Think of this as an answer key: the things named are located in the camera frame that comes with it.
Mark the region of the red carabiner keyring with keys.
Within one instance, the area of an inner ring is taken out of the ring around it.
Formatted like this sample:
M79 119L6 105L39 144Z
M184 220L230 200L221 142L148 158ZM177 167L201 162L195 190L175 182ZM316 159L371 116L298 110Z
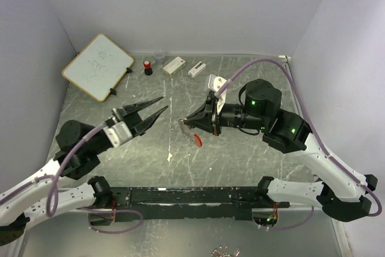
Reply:
M194 133L189 126L184 124L184 119L179 119L178 124L179 124L180 130L182 131L184 136L186 136L186 138L192 144L194 144L195 146L197 146L199 148L201 148L203 146L201 138L196 133Z

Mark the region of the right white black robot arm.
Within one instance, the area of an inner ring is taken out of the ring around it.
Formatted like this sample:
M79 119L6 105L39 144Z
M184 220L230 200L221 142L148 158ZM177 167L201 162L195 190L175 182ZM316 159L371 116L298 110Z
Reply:
M378 180L374 175L357 173L331 153L323 152L310 125L298 114L281 109L282 93L270 82L250 81L238 95L245 100L219 109L220 100L210 92L204 104L181 122L213 135L220 135L223 127L261 134L269 147L300 160L320 178L306 183L264 176L255 193L259 206L310 205L344 222L370 215L372 203L367 194L376 189Z

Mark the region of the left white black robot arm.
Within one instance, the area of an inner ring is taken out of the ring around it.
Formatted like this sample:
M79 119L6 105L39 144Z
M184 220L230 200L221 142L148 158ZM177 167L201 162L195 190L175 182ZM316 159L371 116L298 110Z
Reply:
M56 136L59 152L30 177L1 193L1 245L12 243L26 230L55 215L109 206L112 191L102 176L92 177L69 191L59 189L89 174L99 165L101 153L144 135L165 108L146 119L139 112L160 100L113 108L112 116L97 126L67 121Z

